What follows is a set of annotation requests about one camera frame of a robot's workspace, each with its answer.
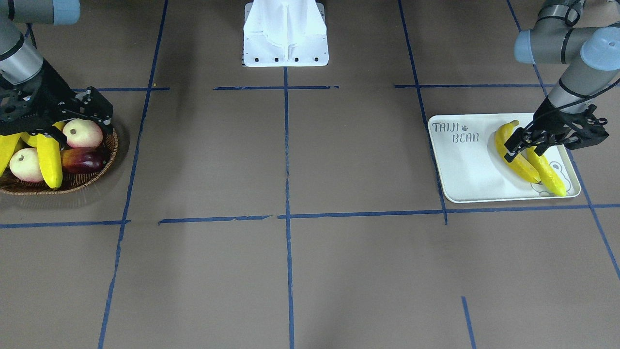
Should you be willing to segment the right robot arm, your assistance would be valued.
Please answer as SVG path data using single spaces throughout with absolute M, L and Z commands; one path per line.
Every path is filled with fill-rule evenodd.
M 112 133 L 113 106 L 94 87 L 76 93 L 64 81 L 18 23 L 69 26 L 80 18 L 78 0 L 3 0 L 0 18 L 1 111 L 3 136 L 29 133 L 66 137 L 55 123 L 75 118 L 95 122 Z

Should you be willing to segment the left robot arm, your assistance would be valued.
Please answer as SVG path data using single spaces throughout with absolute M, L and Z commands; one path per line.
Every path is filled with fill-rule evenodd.
M 564 64 L 558 79 L 525 127 L 517 128 L 500 154 L 512 162 L 527 148 L 543 155 L 563 145 L 570 150 L 598 145 L 607 120 L 595 116 L 592 100 L 618 84 L 619 24 L 577 27 L 583 0 L 547 0 L 533 29 L 519 33 L 514 57 L 521 63 Z

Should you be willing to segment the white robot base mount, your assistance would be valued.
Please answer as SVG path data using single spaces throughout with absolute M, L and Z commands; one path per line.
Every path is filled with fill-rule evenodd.
M 315 0 L 253 0 L 245 5 L 242 62 L 247 67 L 326 66 L 324 5 Z

